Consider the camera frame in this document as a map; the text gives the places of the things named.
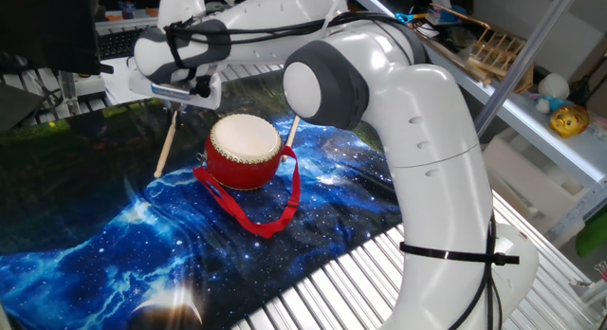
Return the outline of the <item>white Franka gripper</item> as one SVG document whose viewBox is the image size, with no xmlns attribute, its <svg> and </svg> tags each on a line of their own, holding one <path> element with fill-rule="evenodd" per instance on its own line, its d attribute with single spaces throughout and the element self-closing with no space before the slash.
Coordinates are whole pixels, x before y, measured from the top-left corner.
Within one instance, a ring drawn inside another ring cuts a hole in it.
<svg viewBox="0 0 607 330">
<path fill-rule="evenodd" d="M 222 81 L 218 74 L 205 75 L 185 82 L 154 83 L 138 70 L 134 59 L 127 60 L 128 86 L 133 93 L 150 98 L 188 104 L 215 110 L 220 106 Z M 181 127 L 185 105 L 180 105 L 176 115 L 176 127 Z M 174 108 L 167 107 L 167 127 L 173 124 Z"/>
</svg>

